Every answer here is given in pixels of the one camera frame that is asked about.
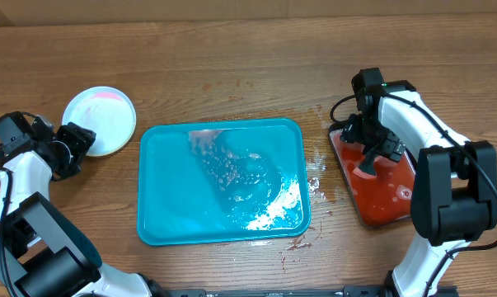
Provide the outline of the pink and black sponge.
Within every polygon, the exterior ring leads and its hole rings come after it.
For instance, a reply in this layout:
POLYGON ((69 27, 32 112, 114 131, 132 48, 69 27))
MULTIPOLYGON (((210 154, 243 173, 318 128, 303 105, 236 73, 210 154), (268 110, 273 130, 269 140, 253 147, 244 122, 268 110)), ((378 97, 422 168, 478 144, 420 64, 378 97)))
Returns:
POLYGON ((352 171, 352 173, 363 179, 373 179, 377 176, 374 163, 377 159, 382 159, 374 151, 369 151, 364 155, 363 161, 352 171))

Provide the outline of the light blue plate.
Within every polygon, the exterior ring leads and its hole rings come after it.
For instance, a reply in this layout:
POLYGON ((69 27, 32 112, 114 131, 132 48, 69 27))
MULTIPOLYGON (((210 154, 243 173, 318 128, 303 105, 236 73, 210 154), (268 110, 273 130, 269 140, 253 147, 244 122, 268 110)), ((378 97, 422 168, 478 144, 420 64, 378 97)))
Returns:
POLYGON ((134 134, 137 116, 133 103, 114 87, 91 87, 67 105, 62 124, 73 122, 96 133, 87 156, 106 156, 123 148, 134 134))

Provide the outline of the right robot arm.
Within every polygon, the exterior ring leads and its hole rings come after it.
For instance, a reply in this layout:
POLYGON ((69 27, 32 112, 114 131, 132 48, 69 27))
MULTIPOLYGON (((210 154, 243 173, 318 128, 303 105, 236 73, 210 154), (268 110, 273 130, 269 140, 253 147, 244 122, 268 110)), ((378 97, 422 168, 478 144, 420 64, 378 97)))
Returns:
POLYGON ((443 123, 406 80, 378 68, 351 81, 357 112, 333 120, 331 146, 362 224, 410 218, 415 236, 382 285, 346 296, 454 296, 439 280, 460 252, 479 251, 497 225, 497 156, 443 123))

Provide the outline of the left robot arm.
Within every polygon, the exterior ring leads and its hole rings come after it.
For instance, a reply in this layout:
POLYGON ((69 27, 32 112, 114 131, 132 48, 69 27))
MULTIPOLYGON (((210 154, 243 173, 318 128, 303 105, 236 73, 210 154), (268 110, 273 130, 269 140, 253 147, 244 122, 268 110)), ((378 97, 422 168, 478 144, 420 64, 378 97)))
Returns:
POLYGON ((77 175, 93 131, 41 116, 0 117, 0 281, 11 296, 165 296, 154 280, 101 260, 49 201, 49 184, 77 175))

